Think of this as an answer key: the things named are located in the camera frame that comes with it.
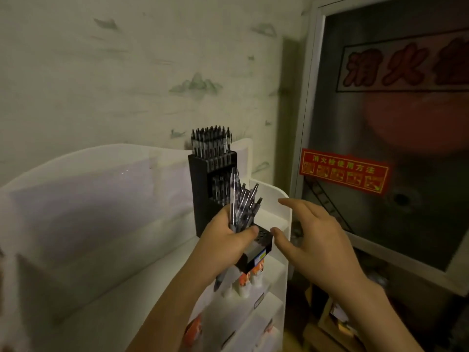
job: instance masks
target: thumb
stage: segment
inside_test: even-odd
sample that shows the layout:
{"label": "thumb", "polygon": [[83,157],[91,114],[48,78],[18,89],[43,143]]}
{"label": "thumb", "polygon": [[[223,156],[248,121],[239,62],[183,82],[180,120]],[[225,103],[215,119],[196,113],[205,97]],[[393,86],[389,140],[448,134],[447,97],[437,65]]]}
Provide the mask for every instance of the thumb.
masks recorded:
{"label": "thumb", "polygon": [[283,255],[291,261],[292,263],[295,263],[296,256],[297,256],[297,251],[298,248],[293,246],[293,244],[287,240],[283,232],[277,228],[277,227],[272,227],[270,229],[270,232],[272,233],[272,236],[274,238],[275,245],[277,248],[280,250],[280,252],[283,253]]}
{"label": "thumb", "polygon": [[234,234],[232,237],[239,241],[240,248],[244,251],[252,241],[255,240],[257,234],[259,233],[259,227],[252,225],[248,229]]}

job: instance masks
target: pen holder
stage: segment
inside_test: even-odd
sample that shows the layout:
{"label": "pen holder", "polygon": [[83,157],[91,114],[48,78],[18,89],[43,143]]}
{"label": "pen holder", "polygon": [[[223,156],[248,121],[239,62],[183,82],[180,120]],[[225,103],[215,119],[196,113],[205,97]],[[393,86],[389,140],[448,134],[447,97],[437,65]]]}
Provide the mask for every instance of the pen holder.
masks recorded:
{"label": "pen holder", "polygon": [[[236,168],[236,152],[230,151],[223,157],[204,159],[189,155],[189,170],[192,182],[192,200],[197,237],[210,220],[222,209],[222,205],[213,199],[212,178],[222,173],[230,173]],[[236,267],[247,274],[272,250],[272,235],[259,227],[259,234],[254,242],[244,251]]]}

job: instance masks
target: person's left hand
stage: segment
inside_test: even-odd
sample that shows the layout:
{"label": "person's left hand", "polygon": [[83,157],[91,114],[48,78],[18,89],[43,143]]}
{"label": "person's left hand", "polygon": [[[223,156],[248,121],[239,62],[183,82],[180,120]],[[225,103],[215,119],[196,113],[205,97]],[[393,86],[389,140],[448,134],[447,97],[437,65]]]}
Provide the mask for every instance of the person's left hand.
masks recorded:
{"label": "person's left hand", "polygon": [[210,284],[218,274],[236,264],[244,250],[257,237],[255,225],[240,233],[228,227],[229,206],[223,207],[208,223],[186,264],[195,266]]}

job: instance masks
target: person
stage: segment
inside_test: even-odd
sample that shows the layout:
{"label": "person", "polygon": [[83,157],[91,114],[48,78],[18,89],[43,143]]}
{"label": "person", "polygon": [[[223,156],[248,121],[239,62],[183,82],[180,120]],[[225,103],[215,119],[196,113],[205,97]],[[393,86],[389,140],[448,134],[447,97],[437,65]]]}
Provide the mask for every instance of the person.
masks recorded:
{"label": "person", "polygon": [[[293,246],[273,227],[275,245],[310,282],[327,291],[358,327],[367,351],[423,351],[391,307],[384,290],[363,273],[346,233],[336,219],[308,201],[281,198],[300,221],[304,240]],[[259,229],[234,234],[228,207],[205,228],[188,260],[167,286],[127,352],[175,352],[192,309],[203,290],[235,264]]]}

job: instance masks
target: orange label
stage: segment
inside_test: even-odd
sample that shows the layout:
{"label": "orange label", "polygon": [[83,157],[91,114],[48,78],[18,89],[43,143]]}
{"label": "orange label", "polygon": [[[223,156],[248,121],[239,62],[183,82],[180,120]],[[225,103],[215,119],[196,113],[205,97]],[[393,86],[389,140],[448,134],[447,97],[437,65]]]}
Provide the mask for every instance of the orange label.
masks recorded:
{"label": "orange label", "polygon": [[366,159],[329,154],[303,148],[300,174],[315,176],[351,188],[383,194],[390,177],[390,166]]}

